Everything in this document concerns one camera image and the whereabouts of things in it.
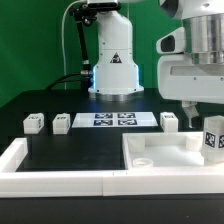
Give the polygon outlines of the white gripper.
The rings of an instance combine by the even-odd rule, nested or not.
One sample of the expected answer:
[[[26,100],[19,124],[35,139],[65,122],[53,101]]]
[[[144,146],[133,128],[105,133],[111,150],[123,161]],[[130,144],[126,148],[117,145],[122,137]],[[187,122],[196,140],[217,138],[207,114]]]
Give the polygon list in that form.
[[[158,89],[164,99],[180,100],[190,128],[200,128],[196,102],[224,104],[224,65],[194,65],[186,55],[162,56]]]

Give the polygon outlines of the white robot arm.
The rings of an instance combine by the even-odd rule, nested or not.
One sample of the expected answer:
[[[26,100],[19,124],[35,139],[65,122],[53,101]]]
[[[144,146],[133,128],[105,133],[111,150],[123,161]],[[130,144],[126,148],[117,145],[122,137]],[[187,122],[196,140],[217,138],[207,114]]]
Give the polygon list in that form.
[[[90,96],[123,101],[139,93],[139,69],[133,61],[132,24],[118,13],[129,0],[87,0],[97,13],[99,60],[93,68]],[[180,100],[190,120],[199,102],[224,104],[224,0],[158,0],[182,26],[156,43],[158,89]]]

